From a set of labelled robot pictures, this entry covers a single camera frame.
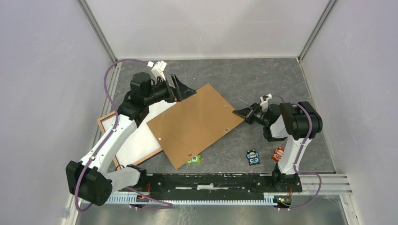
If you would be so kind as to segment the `landscape photo print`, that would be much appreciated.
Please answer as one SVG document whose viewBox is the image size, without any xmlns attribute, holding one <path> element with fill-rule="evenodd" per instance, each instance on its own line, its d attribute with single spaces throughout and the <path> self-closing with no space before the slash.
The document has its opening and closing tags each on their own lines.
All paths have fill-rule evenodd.
<svg viewBox="0 0 398 225">
<path fill-rule="evenodd" d="M 160 144 L 148 126 L 148 122 L 172 107 L 174 103 L 160 101 L 149 106 L 149 114 L 140 125 L 127 116 L 119 115 L 117 127 L 114 127 L 115 115 L 107 119 L 107 130 L 98 144 L 103 144 L 96 156 L 101 168 L 106 169 L 117 158 L 126 166 L 138 165 L 161 151 Z"/>
</svg>

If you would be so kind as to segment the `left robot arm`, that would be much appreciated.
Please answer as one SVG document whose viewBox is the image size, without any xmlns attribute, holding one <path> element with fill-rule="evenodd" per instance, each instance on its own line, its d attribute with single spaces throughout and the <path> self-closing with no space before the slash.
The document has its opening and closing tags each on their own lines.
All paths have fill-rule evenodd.
<svg viewBox="0 0 398 225">
<path fill-rule="evenodd" d="M 176 75 L 171 75 L 171 79 L 172 85 L 166 78 L 153 79 L 145 72 L 134 74 L 130 90 L 116 110 L 111 127 L 82 159 L 67 164 L 68 189 L 78 210 L 81 210 L 79 199 L 101 206 L 115 191 L 130 187 L 142 191 L 146 188 L 145 170 L 133 165 L 114 172 L 108 172 L 107 168 L 125 141 L 147 117 L 151 105 L 161 101 L 181 102 L 197 93 Z"/>
</svg>

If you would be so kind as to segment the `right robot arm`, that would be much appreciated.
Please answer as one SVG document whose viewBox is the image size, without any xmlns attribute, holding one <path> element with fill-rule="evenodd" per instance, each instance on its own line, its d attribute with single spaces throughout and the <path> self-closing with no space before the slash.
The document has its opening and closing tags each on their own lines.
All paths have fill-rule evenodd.
<svg viewBox="0 0 398 225">
<path fill-rule="evenodd" d="M 271 175 L 271 186 L 284 191 L 299 183 L 299 164 L 308 144 L 322 131 L 323 121 L 308 101 L 270 104 L 263 109 L 259 103 L 233 110 L 246 123 L 263 126 L 263 136 L 269 142 L 286 141 L 283 155 Z"/>
</svg>

